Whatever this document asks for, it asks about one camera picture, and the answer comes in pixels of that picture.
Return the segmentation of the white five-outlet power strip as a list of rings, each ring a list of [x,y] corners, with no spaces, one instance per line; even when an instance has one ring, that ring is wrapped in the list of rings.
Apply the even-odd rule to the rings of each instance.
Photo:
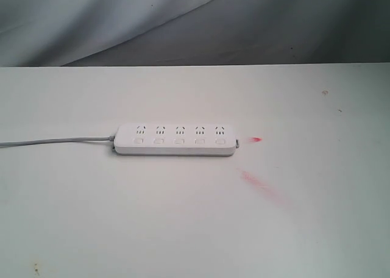
[[[226,124],[127,123],[118,127],[113,147],[120,155],[225,157],[239,139]]]

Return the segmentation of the grey backdrop cloth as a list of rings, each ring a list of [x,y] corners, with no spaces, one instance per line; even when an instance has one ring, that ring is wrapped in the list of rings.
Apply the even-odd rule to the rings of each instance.
[[[389,0],[1,0],[2,66],[389,61]]]

